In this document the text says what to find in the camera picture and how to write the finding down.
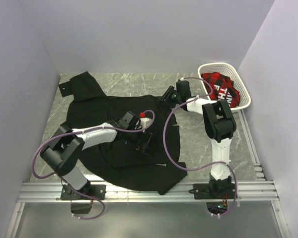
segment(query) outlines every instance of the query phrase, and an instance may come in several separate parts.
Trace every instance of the black garment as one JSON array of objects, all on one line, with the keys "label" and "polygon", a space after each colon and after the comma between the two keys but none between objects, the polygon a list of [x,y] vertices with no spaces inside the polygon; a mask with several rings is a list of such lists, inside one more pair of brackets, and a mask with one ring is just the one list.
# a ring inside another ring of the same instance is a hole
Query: black garment
[{"label": "black garment", "polygon": [[[187,175],[186,171],[176,168],[165,154],[162,132],[171,109],[160,102],[159,97],[106,96],[88,72],[71,78],[68,86],[74,95],[66,120],[71,128],[100,125],[123,117],[127,111],[137,115],[145,110],[153,110],[155,113],[155,121],[147,130],[153,133],[150,156],[135,150],[124,140],[95,145],[83,150],[79,158],[92,173],[117,186],[139,191],[158,191],[160,195],[168,192]],[[147,113],[146,117],[152,118],[151,113]],[[180,135],[174,115],[167,127],[166,141],[170,155],[178,161]]]}]

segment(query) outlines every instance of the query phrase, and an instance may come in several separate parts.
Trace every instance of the gray marble tile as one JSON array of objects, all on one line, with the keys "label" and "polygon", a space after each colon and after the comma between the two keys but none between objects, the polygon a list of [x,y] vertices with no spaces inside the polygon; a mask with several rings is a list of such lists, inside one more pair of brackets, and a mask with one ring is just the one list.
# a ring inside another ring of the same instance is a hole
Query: gray marble tile
[{"label": "gray marble tile", "polygon": [[[63,74],[60,82],[66,82],[75,75]],[[92,73],[91,75],[96,78],[107,95],[121,97],[146,94],[161,96],[169,85],[175,86],[175,82],[181,77],[196,76],[194,73]],[[205,93],[198,80],[189,79],[189,82],[192,95],[202,96]],[[65,121],[68,106],[72,100],[72,96],[62,98],[59,90],[57,90],[43,141],[50,138],[59,125]],[[211,162],[211,141],[205,133],[203,116],[183,110],[176,111],[175,115],[180,126],[180,161],[186,162],[188,168],[200,167]],[[254,180],[256,175],[241,121],[238,114],[234,114],[234,118],[237,124],[237,131],[231,144],[231,166],[239,180]],[[80,161],[78,161],[77,165],[85,175],[92,174]],[[52,171],[41,158],[38,158],[35,168],[42,175]],[[185,180],[208,180],[210,170],[211,167],[196,172],[188,172]],[[46,180],[58,180],[58,178],[50,177]]]}]

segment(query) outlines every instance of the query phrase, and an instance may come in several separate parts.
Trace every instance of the red plaid cloth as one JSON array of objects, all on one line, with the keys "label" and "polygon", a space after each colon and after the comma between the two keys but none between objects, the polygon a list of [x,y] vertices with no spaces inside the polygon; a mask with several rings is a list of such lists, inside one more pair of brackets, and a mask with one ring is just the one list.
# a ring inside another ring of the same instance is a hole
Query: red plaid cloth
[{"label": "red plaid cloth", "polygon": [[[202,78],[207,81],[213,88],[213,93],[210,95],[211,100],[226,99],[230,108],[238,106],[240,101],[239,92],[233,87],[234,81],[220,73],[202,73]],[[211,89],[208,85],[204,84],[207,92],[210,93]]]}]

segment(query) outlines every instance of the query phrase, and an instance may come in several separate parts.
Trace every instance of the white wall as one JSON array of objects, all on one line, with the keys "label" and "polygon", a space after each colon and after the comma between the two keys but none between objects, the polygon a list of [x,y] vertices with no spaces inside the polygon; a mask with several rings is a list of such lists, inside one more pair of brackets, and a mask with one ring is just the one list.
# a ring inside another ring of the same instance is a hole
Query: white wall
[{"label": "white wall", "polygon": [[0,238],[39,146],[58,74],[16,0],[0,0]]},{"label": "white wall", "polygon": [[239,70],[260,162],[298,238],[298,0],[276,0]]},{"label": "white wall", "polygon": [[239,67],[274,0],[20,0],[60,73]]}]

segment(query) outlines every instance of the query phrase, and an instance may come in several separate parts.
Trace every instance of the white basket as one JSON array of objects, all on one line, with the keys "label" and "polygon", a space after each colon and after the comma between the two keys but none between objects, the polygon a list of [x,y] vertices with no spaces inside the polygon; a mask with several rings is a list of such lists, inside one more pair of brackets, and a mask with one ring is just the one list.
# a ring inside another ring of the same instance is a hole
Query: white basket
[{"label": "white basket", "polygon": [[[213,72],[218,72],[220,74],[230,77],[231,80],[234,81],[234,88],[237,91],[239,91],[240,102],[237,107],[231,108],[232,112],[236,113],[238,112],[238,110],[247,108],[250,104],[250,96],[248,94],[248,91],[245,88],[245,85],[240,79],[238,73],[236,72],[235,68],[228,63],[207,63],[207,64],[201,65],[198,69],[199,78],[202,78],[201,77],[202,73],[213,73]],[[204,83],[202,81],[201,83],[204,88],[204,91],[207,93]]]}]

